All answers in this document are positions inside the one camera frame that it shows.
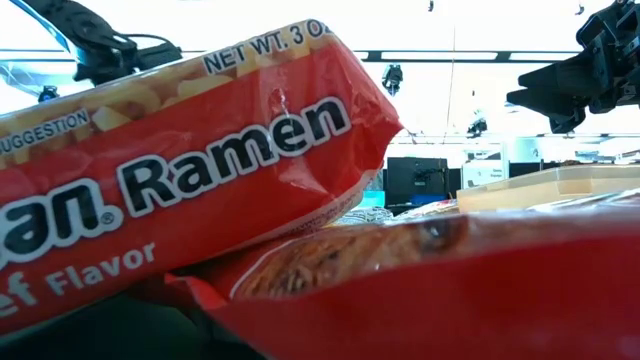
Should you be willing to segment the tan orange plastic bin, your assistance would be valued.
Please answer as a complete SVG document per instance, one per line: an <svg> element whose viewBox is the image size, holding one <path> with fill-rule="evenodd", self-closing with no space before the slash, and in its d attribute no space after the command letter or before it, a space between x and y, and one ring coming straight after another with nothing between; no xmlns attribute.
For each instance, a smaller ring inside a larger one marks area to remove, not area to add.
<svg viewBox="0 0 640 360"><path fill-rule="evenodd" d="M534 205L640 188L640 165L574 165L459 190L461 212Z"/></svg>

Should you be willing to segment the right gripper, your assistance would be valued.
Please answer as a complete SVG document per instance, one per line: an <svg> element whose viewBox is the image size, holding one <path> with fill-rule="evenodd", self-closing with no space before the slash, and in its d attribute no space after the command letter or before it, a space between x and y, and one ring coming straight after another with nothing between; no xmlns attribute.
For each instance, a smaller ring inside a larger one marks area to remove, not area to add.
<svg viewBox="0 0 640 360"><path fill-rule="evenodd" d="M527 89L506 95L509 103L546 116L553 134L584 122L585 105L572 96L590 96L593 114L640 108L640 3L614 0L588 17L576 40L587 54L520 75L518 84Z"/></svg>

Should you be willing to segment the blue storage box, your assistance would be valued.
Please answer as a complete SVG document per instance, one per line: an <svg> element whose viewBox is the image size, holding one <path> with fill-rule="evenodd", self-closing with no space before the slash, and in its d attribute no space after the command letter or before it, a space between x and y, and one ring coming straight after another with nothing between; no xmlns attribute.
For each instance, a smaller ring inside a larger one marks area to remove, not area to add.
<svg viewBox="0 0 640 360"><path fill-rule="evenodd" d="M426 204L445 201L448 197L442 194L413 194L409 197L409 201L412 205L423 206Z"/></svg>

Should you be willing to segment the black computer monitor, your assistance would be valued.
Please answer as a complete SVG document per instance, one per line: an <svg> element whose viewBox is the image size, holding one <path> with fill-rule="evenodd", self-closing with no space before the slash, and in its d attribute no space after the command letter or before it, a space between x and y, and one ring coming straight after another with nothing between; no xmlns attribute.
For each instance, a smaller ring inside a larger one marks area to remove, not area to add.
<svg viewBox="0 0 640 360"><path fill-rule="evenodd" d="M385 202L389 206L412 205L413 194L442 194L449 198L448 165L444 158L389 157Z"/></svg>

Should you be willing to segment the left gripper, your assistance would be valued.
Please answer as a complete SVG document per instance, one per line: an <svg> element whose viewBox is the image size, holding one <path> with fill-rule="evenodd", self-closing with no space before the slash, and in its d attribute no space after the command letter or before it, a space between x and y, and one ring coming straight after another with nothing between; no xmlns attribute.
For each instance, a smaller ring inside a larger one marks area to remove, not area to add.
<svg viewBox="0 0 640 360"><path fill-rule="evenodd" d="M181 60L182 50L157 35L114 35L115 46L93 43L79 49L73 80L98 86Z"/></svg>

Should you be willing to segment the red beef flavor ramen pack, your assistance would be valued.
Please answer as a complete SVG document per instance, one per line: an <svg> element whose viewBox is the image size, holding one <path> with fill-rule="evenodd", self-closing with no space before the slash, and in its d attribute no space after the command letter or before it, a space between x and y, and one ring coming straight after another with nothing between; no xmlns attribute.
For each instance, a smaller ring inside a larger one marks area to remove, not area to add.
<svg viewBox="0 0 640 360"><path fill-rule="evenodd" d="M0 336L344 213L400 131L309 19L0 116Z"/></svg>

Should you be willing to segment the white sign board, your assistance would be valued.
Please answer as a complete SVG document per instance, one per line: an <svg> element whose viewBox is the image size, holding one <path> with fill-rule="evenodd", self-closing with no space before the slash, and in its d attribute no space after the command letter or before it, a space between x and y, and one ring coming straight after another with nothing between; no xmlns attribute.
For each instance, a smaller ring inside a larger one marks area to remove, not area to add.
<svg viewBox="0 0 640 360"><path fill-rule="evenodd" d="M509 178L509 160L502 143L476 144L464 150L461 187L474 188Z"/></svg>

